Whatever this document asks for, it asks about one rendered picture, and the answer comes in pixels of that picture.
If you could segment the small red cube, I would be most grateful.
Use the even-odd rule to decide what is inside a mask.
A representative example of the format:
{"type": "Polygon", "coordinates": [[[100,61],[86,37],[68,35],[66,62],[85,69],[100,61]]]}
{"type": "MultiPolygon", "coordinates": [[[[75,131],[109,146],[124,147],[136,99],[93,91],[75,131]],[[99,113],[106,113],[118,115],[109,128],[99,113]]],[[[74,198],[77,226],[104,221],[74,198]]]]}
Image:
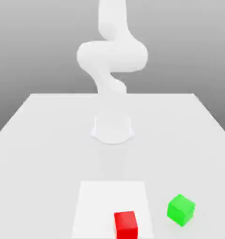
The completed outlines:
{"type": "Polygon", "coordinates": [[[138,225],[134,211],[114,213],[116,239],[138,239],[138,225]]]}

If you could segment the small green cube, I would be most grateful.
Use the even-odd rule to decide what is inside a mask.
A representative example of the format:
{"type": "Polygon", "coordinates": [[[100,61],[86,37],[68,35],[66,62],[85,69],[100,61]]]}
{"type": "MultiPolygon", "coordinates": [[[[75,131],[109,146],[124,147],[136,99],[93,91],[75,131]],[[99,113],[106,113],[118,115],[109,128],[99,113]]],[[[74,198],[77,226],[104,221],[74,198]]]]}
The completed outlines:
{"type": "Polygon", "coordinates": [[[169,202],[167,216],[183,227],[193,218],[195,206],[194,202],[178,194],[169,202]]]}

